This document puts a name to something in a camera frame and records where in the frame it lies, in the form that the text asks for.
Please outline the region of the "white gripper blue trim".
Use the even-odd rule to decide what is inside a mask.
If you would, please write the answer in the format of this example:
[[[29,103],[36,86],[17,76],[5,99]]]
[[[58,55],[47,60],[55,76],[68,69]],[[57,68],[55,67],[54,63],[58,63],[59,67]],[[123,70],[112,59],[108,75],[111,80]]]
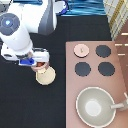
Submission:
[[[49,61],[49,52],[43,48],[34,48],[32,44],[26,46],[3,44],[1,55],[7,62],[20,66],[36,66],[38,62]]]

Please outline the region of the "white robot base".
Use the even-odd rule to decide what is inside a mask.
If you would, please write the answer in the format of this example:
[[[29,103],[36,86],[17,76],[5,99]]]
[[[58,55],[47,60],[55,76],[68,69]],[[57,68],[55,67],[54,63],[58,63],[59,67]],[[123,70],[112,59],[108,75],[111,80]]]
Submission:
[[[58,15],[64,14],[68,9],[68,4],[65,0],[56,1],[53,4],[54,11]]]

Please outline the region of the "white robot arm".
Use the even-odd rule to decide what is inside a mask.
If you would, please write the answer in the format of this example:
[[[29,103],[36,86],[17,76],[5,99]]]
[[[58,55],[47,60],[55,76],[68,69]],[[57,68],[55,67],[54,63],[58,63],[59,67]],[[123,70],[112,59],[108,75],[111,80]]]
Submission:
[[[53,0],[45,0],[41,5],[12,3],[0,15],[1,56],[7,62],[24,66],[48,62],[49,52],[44,48],[35,48],[30,34],[49,35],[56,24]]]

